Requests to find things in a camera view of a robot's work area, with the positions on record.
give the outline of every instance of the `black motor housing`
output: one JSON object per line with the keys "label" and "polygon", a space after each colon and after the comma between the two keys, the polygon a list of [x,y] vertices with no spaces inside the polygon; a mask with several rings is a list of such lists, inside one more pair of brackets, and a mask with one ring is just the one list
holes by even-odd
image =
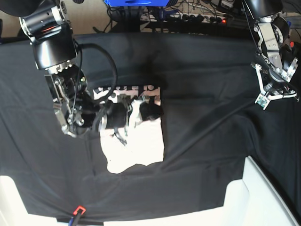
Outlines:
{"label": "black motor housing", "polygon": [[244,0],[254,19],[276,14],[283,9],[281,0]]}

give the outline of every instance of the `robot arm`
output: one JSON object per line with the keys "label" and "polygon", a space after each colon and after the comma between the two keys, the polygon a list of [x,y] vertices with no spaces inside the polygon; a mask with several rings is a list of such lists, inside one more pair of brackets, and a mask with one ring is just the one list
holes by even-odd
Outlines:
{"label": "robot arm", "polygon": [[[97,132],[101,129],[128,129],[132,118],[141,123],[161,116],[160,107],[149,104],[146,97],[125,98],[118,103],[108,100],[117,83],[115,63],[100,46],[77,44],[64,2],[43,0],[30,15],[20,17],[20,24],[31,41],[37,69],[46,72],[55,115],[64,134],[78,137],[90,129]],[[86,48],[94,48],[104,54],[113,71],[111,89],[98,100],[94,100],[87,91],[87,79],[81,70],[82,50]],[[81,52],[79,67],[74,63],[78,52]]]}
{"label": "robot arm", "polygon": [[[286,45],[289,27],[279,15],[281,0],[244,0],[243,3],[255,20],[254,30],[260,37],[259,55],[269,68],[266,73],[269,81],[264,84],[262,66],[254,65],[261,88],[256,103],[265,109],[271,100],[297,96],[289,82],[298,67],[298,59],[293,58],[289,45]],[[106,101],[104,104],[101,100],[92,99],[86,91],[87,79],[81,66],[78,68],[73,62],[81,47],[85,46],[76,46],[66,7],[60,0],[0,0],[0,9],[20,17],[21,28],[33,47],[36,66],[46,72],[55,115],[64,134],[77,137],[89,129],[126,128],[132,112],[137,112],[135,108],[140,111],[136,121],[156,119],[162,114],[156,106],[150,108],[144,97],[138,99],[139,105],[133,104],[137,102],[135,100],[123,100],[118,104]],[[94,48],[109,59],[115,75],[113,84],[116,85],[117,69],[113,59],[101,47]],[[113,89],[114,85],[106,96],[110,96]]]}
{"label": "robot arm", "polygon": [[296,90],[289,83],[298,68],[298,59],[293,57],[288,40],[289,25],[280,16],[281,0],[245,0],[243,5],[255,20],[254,31],[260,38],[258,54],[269,68],[268,81],[264,84],[262,66],[253,65],[261,90],[255,103],[265,110],[272,100],[297,97]]}

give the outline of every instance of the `black fabric surface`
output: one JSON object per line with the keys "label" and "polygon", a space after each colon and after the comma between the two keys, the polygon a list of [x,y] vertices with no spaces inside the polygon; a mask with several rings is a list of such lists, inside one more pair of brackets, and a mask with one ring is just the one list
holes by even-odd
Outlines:
{"label": "black fabric surface", "polygon": [[[180,34],[95,34],[116,61],[119,85],[160,84],[165,160],[107,171],[99,136],[65,136],[29,42],[0,47],[0,174],[12,177],[31,214],[68,218],[78,205],[88,221],[136,220],[223,205],[226,186],[241,179],[245,157],[270,174],[301,213],[300,104],[253,104],[252,42]],[[89,88],[109,85],[97,51],[85,50]]]}

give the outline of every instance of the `metal bracket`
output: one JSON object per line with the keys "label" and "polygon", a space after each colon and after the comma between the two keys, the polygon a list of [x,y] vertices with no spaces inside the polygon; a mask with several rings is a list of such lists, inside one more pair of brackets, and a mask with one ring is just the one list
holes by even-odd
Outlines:
{"label": "metal bracket", "polygon": [[283,98],[292,98],[296,97],[297,93],[294,90],[291,90],[289,94],[279,94],[277,91],[271,92],[271,86],[268,84],[265,87],[263,86],[262,77],[261,77],[261,70],[262,66],[259,64],[255,64],[256,74],[258,78],[259,88],[260,88],[260,94],[255,100],[256,104],[259,104],[263,109],[265,110],[269,103],[272,100],[279,100]]}

